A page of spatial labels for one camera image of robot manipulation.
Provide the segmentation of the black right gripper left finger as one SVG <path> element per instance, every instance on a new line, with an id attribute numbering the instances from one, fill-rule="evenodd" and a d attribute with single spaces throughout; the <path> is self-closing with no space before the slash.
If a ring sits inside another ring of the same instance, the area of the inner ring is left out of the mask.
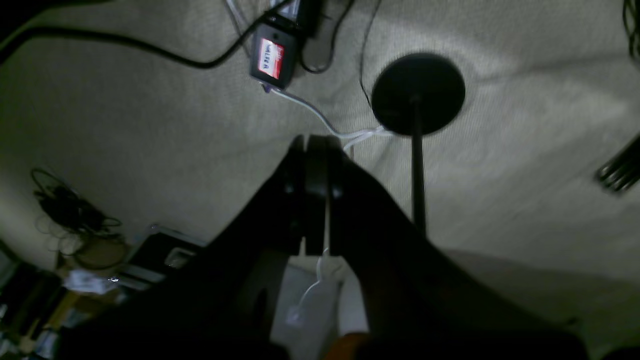
<path id="1" fill-rule="evenodd" d="M 282 278 L 325 244 L 326 136 L 295 137 L 206 248 L 146 291 L 62 333 L 57 360 L 286 360 L 270 342 Z"/>

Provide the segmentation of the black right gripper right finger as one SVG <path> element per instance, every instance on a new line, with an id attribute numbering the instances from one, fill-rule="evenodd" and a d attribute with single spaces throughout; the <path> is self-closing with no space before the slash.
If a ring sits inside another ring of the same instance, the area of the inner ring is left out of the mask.
<path id="1" fill-rule="evenodd" d="M 561 325 L 470 276 L 408 219 L 329 137 L 327 241 L 354 272 L 368 332 L 348 335 L 351 360 L 587 360 Z"/>

